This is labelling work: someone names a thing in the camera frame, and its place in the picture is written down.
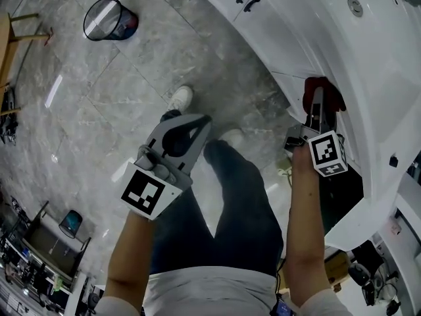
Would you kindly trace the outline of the dark framed desk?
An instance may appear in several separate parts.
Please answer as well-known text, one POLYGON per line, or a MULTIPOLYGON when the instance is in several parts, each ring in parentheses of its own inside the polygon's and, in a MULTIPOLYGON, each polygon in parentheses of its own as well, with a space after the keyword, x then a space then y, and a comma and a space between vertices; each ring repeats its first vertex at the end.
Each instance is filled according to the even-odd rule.
POLYGON ((77 232, 71 231, 67 223, 68 219, 58 223, 48 214, 48 205, 46 201, 32 220, 22 243, 65 284, 72 285, 91 238, 84 241, 77 238, 77 232))

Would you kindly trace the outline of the cluttered workbench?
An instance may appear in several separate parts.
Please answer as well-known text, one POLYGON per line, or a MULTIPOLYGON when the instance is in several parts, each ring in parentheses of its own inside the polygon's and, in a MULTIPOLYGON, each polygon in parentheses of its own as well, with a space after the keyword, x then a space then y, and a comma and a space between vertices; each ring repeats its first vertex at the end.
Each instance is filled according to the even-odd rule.
POLYGON ((5 199, 0 193, 0 269, 4 272, 3 280, 15 285, 22 297, 34 303, 38 313, 84 316, 88 307, 83 301, 86 275, 81 270, 82 262, 72 285, 65 284, 46 268, 22 243, 22 237, 34 218, 27 215, 16 198, 5 199))

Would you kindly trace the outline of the person's white left shoe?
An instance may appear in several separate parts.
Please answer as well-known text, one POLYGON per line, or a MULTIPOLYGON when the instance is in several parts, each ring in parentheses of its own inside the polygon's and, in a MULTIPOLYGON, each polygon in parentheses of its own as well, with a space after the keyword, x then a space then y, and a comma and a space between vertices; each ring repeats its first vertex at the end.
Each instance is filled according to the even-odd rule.
POLYGON ((172 95, 167 110, 183 113, 190 106, 192 99, 193 90, 189 86, 180 86, 172 95))

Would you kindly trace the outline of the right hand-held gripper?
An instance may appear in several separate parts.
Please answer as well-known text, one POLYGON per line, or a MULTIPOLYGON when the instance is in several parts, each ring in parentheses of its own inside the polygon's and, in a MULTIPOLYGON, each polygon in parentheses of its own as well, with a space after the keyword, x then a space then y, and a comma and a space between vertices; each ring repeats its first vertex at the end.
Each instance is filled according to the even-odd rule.
POLYGON ((348 171, 343 139, 335 129, 335 116, 331 125, 323 117, 324 89, 314 91, 310 114, 305 124, 298 124, 288 129, 284 149, 293 152, 297 146, 309 145, 314 169, 323 177, 329 177, 348 171))

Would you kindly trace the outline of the person's left forearm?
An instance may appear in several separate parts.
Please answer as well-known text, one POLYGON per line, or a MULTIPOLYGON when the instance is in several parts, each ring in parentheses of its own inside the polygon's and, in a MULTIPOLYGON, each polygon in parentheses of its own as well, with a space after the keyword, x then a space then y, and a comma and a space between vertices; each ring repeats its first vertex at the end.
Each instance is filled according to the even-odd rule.
POLYGON ((105 296, 142 307, 151 270, 155 223, 129 212, 109 261, 105 296))

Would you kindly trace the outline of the black bin teal liner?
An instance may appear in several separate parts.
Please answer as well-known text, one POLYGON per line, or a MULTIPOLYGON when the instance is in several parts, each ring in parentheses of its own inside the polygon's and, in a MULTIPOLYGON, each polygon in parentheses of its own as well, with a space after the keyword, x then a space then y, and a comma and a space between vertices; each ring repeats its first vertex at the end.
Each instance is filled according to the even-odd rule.
POLYGON ((71 239, 75 239, 83 222, 83 217, 79 212, 70 210, 59 223, 60 231, 71 239))

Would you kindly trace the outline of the white shelf unit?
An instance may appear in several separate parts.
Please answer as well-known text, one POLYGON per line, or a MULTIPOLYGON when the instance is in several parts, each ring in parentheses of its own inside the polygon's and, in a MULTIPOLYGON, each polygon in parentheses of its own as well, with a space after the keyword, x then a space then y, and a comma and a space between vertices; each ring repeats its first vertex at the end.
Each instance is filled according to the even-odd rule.
POLYGON ((401 276, 421 280, 421 185, 407 173, 401 179, 392 208, 380 236, 401 276), (390 230, 392 221, 402 228, 397 236, 390 230))

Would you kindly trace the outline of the white vanity cabinet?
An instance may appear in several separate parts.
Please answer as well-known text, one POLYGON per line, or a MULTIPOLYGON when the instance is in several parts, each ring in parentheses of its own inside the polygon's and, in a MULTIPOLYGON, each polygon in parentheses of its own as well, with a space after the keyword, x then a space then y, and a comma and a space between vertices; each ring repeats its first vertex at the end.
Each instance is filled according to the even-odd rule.
POLYGON ((362 176, 369 169, 361 105, 364 89, 354 53, 354 19, 365 15, 370 0, 359 0, 363 16, 349 10, 347 0, 207 0, 241 34, 271 72, 301 78, 324 76, 341 93, 351 119, 362 176))

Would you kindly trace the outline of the person's white shoe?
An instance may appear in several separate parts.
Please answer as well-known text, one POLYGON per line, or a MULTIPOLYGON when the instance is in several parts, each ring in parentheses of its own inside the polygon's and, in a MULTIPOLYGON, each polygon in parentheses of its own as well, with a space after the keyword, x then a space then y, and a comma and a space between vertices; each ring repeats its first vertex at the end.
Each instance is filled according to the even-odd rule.
POLYGON ((225 131, 220 137, 219 140, 226 142, 229 146, 233 148, 239 147, 244 140, 244 133, 238 128, 233 128, 225 131))
POLYGON ((180 86, 172 95, 167 110, 183 113, 190 106, 192 99, 193 90, 189 86, 180 86))

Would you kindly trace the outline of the black gear pile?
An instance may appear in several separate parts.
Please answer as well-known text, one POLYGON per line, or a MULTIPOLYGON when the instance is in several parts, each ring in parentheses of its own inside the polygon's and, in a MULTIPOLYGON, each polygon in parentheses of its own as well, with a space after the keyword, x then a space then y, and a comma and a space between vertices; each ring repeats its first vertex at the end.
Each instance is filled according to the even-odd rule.
POLYGON ((17 112, 11 112, 15 110, 15 105, 14 88, 7 84, 0 109, 0 113, 7 112, 7 114, 0 116, 0 140, 4 144, 8 140, 10 144, 16 145, 16 129, 18 127, 17 112))

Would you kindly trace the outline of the white and green bathtub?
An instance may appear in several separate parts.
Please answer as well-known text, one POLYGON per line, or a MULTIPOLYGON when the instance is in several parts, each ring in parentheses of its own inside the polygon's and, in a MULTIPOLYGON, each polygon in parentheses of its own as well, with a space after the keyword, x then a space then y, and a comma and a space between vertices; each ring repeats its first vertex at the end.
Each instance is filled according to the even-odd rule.
POLYGON ((385 224, 397 196, 398 183, 379 199, 365 198, 362 177, 352 167, 320 178, 320 204, 327 246, 343 251, 359 247, 385 224))

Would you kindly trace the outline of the red-brown cloth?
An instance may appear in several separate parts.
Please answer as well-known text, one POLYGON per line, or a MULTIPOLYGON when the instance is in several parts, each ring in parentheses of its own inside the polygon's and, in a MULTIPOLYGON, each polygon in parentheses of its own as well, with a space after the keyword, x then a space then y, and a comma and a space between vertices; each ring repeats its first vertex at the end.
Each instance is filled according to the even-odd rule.
POLYGON ((346 105, 339 90, 326 77, 308 77, 305 80, 303 94, 303 109, 306 114, 310 114, 314 93, 317 88, 324 90, 327 97, 327 109, 331 112, 346 111, 346 105))

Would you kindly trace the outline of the white power strip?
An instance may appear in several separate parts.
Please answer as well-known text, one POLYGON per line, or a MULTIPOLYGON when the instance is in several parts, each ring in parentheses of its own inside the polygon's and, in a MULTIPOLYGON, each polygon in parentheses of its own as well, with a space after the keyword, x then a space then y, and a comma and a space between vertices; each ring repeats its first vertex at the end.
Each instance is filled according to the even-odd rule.
POLYGON ((292 187, 292 166, 286 169, 278 169, 278 175, 287 179, 289 187, 292 187))

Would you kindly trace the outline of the black round device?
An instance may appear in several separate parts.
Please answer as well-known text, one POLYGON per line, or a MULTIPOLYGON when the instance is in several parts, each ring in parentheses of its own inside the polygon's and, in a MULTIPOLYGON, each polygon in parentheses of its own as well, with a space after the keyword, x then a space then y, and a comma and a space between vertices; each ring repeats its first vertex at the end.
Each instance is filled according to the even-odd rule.
POLYGON ((368 284, 371 279, 369 270, 360 263, 351 263, 348 268, 349 276, 361 287, 368 284))

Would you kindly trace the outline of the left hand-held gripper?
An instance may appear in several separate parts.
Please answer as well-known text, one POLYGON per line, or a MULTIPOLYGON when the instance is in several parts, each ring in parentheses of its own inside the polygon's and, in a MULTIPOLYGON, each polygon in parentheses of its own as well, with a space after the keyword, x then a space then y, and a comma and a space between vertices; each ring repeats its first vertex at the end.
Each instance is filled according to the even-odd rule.
POLYGON ((120 183, 120 200, 151 221, 193 184, 190 174, 210 134, 208 115, 188 114, 158 124, 128 163, 120 183), (170 160, 158 153, 170 153, 170 160))

